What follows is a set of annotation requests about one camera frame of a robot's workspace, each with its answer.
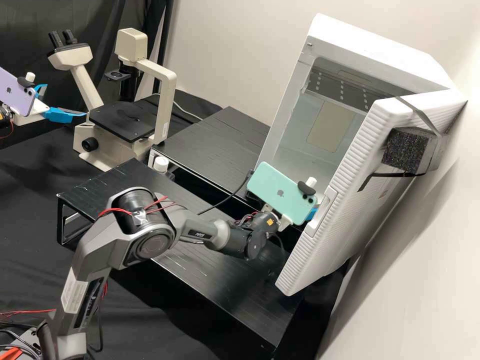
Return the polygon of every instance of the label sticker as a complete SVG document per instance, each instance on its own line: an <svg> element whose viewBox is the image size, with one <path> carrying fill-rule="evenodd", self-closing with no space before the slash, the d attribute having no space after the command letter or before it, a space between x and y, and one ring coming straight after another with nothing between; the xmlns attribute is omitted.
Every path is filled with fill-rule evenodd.
<svg viewBox="0 0 480 360"><path fill-rule="evenodd" d="M77 281L74 271L70 268L60 298L63 311L69 314L76 314L79 311L88 284L88 281Z"/></svg>
<svg viewBox="0 0 480 360"><path fill-rule="evenodd" d="M167 122L165 125L163 125L163 130L161 131L161 137L166 138L168 132L169 132L169 123Z"/></svg>

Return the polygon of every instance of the robotic arm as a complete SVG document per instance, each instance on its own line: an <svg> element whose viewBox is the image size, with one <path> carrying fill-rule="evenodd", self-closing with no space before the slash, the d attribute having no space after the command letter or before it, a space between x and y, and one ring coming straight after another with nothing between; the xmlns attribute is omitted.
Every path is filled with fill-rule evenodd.
<svg viewBox="0 0 480 360"><path fill-rule="evenodd" d="M243 226L221 219L205 221L143 187L112 196L107 207L120 210L98 218L81 238L61 303L38 327L44 360L83 359L87 326L112 268L122 270L157 257L178 241L202 241L213 251L254 259L279 223L269 211L253 215Z"/></svg>

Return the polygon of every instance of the black platform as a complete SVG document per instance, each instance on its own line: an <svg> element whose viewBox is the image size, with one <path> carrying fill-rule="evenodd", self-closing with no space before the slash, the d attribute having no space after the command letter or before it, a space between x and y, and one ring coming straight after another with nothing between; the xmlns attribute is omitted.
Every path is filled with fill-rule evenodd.
<svg viewBox="0 0 480 360"><path fill-rule="evenodd" d="M136 102L116 101L90 111L90 121L112 134L133 143L155 130L157 107L142 99Z"/></svg>
<svg viewBox="0 0 480 360"><path fill-rule="evenodd" d="M229 193L255 167L268 132L267 125L226 107L155 145L153 151ZM245 193L244 186L237 197L245 198Z"/></svg>
<svg viewBox="0 0 480 360"><path fill-rule="evenodd" d="M58 195L59 208L66 204L94 221L112 195L142 186L168 195L169 199L198 212L208 204L167 177L133 159L72 190ZM213 209L206 220L230 219ZM284 263L280 248L268 242L261 255L251 261L210 251L201 245L179 242L154 261L207 299L231 314L275 348L279 345L302 294L284 296L275 280Z"/></svg>

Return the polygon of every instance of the black table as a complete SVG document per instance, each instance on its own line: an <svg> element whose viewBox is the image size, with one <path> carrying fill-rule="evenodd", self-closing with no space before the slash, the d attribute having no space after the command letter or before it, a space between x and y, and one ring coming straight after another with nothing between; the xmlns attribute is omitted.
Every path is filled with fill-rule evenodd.
<svg viewBox="0 0 480 360"><path fill-rule="evenodd" d="M59 208L72 208L93 222L105 208L108 199L116 193L134 186L168 195L178 204L197 213L209 205L183 187L160 175L135 159L60 193ZM201 215L206 221L231 220L227 215L212 209ZM202 245L179 242L153 259L185 284L198 291L225 310L276 348L287 329L302 298L284 296L275 287L285 256L280 248L267 243L260 256L245 261Z"/></svg>
<svg viewBox="0 0 480 360"><path fill-rule="evenodd" d="M267 125L229 106L170 136L152 151L228 194L255 168L268 132ZM236 198L246 200L245 195L244 186Z"/></svg>

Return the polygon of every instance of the white knob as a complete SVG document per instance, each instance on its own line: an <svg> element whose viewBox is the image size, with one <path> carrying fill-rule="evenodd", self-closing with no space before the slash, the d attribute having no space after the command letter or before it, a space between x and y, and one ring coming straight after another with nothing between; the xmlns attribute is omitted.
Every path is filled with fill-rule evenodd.
<svg viewBox="0 0 480 360"><path fill-rule="evenodd" d="M313 188L316 183L317 183L317 179L310 176L310 177L308 178L308 180L306 181L305 184L306 184L308 187Z"/></svg>
<svg viewBox="0 0 480 360"><path fill-rule="evenodd" d="M25 75L25 79L31 83L35 81L35 74L33 72L27 72Z"/></svg>
<svg viewBox="0 0 480 360"><path fill-rule="evenodd" d="M165 156L157 156L153 162L153 168L159 173L166 173L169 169L169 160Z"/></svg>

